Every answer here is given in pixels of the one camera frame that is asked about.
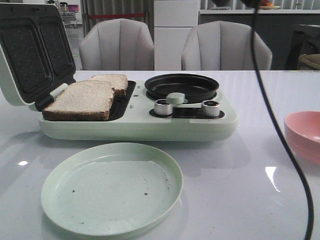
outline pink bowl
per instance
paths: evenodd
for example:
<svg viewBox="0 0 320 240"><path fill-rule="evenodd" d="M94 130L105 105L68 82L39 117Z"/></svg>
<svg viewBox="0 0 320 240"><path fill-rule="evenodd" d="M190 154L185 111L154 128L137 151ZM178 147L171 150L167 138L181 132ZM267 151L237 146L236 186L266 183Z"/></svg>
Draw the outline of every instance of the pink bowl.
<svg viewBox="0 0 320 240"><path fill-rule="evenodd" d="M284 133L299 157L320 165L320 111L299 111L284 119Z"/></svg>

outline frying pan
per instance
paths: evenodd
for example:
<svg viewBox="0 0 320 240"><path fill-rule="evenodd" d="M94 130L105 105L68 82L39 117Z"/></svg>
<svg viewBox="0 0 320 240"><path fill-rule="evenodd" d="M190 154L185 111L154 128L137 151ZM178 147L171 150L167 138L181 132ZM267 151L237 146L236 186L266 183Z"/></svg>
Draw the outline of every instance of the frying pan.
<svg viewBox="0 0 320 240"><path fill-rule="evenodd" d="M144 83L147 95L155 100L165 99L170 93L183 93L188 104L212 99L219 83L207 76L171 73L149 78Z"/></svg>

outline white chair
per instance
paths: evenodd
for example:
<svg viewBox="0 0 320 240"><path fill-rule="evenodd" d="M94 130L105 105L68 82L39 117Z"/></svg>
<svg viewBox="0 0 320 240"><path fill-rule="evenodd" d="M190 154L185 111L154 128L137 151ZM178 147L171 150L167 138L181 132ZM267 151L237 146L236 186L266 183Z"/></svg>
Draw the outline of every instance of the white chair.
<svg viewBox="0 0 320 240"><path fill-rule="evenodd" d="M130 19L96 24L80 44L82 70L147 71L154 67L148 26Z"/></svg>
<svg viewBox="0 0 320 240"><path fill-rule="evenodd" d="M194 26L182 51L182 70L253 70L248 25L213 21ZM255 34L255 54L259 70L270 70L272 52Z"/></svg>

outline black cable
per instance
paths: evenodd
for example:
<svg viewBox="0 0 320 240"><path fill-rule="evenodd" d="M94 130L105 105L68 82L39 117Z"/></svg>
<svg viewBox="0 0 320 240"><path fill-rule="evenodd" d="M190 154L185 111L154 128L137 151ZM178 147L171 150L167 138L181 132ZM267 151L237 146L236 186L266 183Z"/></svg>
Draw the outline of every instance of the black cable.
<svg viewBox="0 0 320 240"><path fill-rule="evenodd" d="M281 140L283 147L285 148L288 156L290 157L290 160L291 160L293 166L295 167L295 169L301 179L301 182L302 182L302 185L303 185L303 188L305 191L306 200L307 200L307 207L308 207L308 220L307 220L307 226L306 226L306 231L305 231L305 235L304 235L304 240L310 240L311 236L312 236L312 231L313 231L313 227L314 227L314 218L315 218L314 204L313 204L313 199L312 199L310 187L308 185L308 181L306 179L306 176L304 175L302 169L300 168L299 164L297 163L297 160L295 159L295 156L293 155L292 151L290 150L288 143L286 142L286 139L285 139L285 137L284 137L283 133L281 132L281 129L278 125L278 122L276 120L276 117L273 113L270 102L268 100L266 90L265 90L264 84L262 82L262 78L261 78L258 64L257 64L257 60L256 60L255 45L254 45L255 41L254 40L255 40L255 29L256 29L256 24L257 24L257 19L258 19L259 5L260 5L260 0L254 0L254 13L253 13L253 17L252 17L251 38L250 38L250 47L251 47L253 66L254 66L255 74L256 74L256 77L257 77L257 80L259 83L259 87L260 87L260 90L262 93L262 97L263 97L265 106L268 110L269 116L272 120L273 126L278 134L279 139Z"/></svg>

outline toast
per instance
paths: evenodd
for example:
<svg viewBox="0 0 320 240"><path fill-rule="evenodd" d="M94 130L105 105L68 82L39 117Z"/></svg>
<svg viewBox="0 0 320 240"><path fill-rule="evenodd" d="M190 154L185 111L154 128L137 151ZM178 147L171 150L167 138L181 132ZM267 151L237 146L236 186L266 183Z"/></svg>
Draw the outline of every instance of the toast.
<svg viewBox="0 0 320 240"><path fill-rule="evenodd" d="M90 80L70 84L42 111L51 121L106 121L114 99L112 85Z"/></svg>
<svg viewBox="0 0 320 240"><path fill-rule="evenodd" d="M128 88L128 78L124 74L102 74L102 75L94 75L90 79L90 81L103 81L108 82L112 85L114 89L114 95L123 96L127 94Z"/></svg>

